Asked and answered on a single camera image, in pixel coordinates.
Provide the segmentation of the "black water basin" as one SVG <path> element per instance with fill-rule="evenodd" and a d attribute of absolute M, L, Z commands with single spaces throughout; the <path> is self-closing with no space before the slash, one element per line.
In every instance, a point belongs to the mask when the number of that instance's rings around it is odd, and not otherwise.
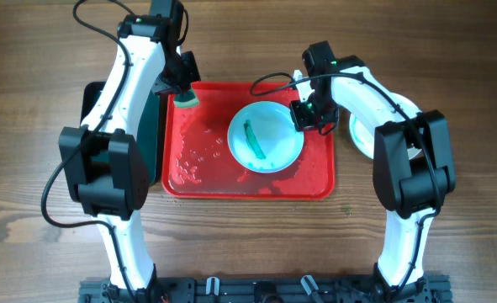
<path fill-rule="evenodd" d="M 91 112 L 104 86 L 105 82 L 90 82 L 85 87 L 80 122 Z M 149 93 L 140 118 L 136 143 L 150 175 L 151 185 L 161 179 L 166 113 L 167 102 L 160 95 Z"/>

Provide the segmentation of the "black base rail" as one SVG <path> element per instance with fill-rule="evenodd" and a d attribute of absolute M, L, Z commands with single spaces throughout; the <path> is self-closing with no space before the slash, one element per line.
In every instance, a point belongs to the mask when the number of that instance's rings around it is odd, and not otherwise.
<path fill-rule="evenodd" d="M 414 286 L 405 286 L 395 302 L 453 302 L 447 275 L 424 276 Z M 151 293 L 135 292 L 138 302 L 252 303 L 252 302 L 383 302 L 383 286 L 372 275 L 297 279 L 207 279 L 158 278 Z M 82 281 L 77 302 L 133 302 L 126 290 L 109 278 Z"/>

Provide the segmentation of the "red plastic tray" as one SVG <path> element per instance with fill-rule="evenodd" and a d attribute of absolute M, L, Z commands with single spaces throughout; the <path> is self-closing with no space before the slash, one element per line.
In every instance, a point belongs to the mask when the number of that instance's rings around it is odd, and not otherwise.
<path fill-rule="evenodd" d="M 299 157 L 277 173 L 255 173 L 231 154 L 227 130 L 235 114 L 257 99 L 248 82 L 197 82 L 198 104 L 167 105 L 161 183 L 181 199 L 319 200 L 336 186 L 332 136 L 304 135 Z"/>

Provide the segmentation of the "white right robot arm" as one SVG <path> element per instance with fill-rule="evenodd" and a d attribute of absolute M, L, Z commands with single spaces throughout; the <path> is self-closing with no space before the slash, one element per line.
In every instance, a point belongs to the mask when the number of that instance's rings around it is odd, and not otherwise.
<path fill-rule="evenodd" d="M 429 227 L 456 186 L 446 118 L 416 109 L 358 57 L 335 57 L 326 41 L 310 45 L 302 59 L 308 75 L 292 82 L 300 96 L 290 105 L 295 129 L 325 136 L 347 109 L 372 135 L 373 186 L 387 211 L 375 273 L 386 296 L 418 291 Z"/>

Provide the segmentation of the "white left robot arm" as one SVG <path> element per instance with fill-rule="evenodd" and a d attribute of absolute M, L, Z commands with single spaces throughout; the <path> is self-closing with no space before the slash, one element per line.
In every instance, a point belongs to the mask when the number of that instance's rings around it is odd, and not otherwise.
<path fill-rule="evenodd" d="M 179 1 L 154 1 L 144 15 L 129 11 L 116 35 L 106 34 L 118 50 L 97 101 L 84 109 L 79 127 L 60 134 L 62 161 L 45 185 L 42 216 L 66 229 L 96 226 L 111 268 L 106 280 L 81 284 L 81 302 L 168 299 L 143 235 L 140 210 L 151 181 L 137 136 L 150 95 L 172 95 L 180 108 L 198 103 L 197 63 L 192 52 L 180 51 L 187 32 L 188 11 Z M 50 217 L 47 198 L 60 173 L 90 220 L 63 225 Z"/>

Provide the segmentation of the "white plate stained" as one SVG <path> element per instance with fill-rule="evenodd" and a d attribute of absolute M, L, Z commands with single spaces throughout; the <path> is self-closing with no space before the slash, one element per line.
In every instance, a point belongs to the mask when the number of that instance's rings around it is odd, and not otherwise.
<path fill-rule="evenodd" d="M 255 173 L 277 173 L 290 167 L 304 147 L 290 109 L 271 101 L 249 104 L 235 114 L 227 131 L 230 153 Z"/>
<path fill-rule="evenodd" d="M 416 104 L 400 94 L 391 93 L 390 97 L 411 119 L 421 112 Z M 378 105 L 362 111 L 355 109 L 350 113 L 348 122 L 350 137 L 360 152 L 373 159 L 375 128 L 387 122 L 402 121 L 404 121 L 403 116 L 391 105 L 384 105 L 381 100 Z"/>

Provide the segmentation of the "green yellow sponge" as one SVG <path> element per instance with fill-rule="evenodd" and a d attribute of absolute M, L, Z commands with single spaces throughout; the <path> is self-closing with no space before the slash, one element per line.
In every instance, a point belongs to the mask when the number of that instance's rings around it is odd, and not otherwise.
<path fill-rule="evenodd" d="M 199 100 L 195 91 L 190 88 L 185 92 L 177 94 L 173 99 L 173 104 L 179 109 L 187 109 L 197 106 Z"/>

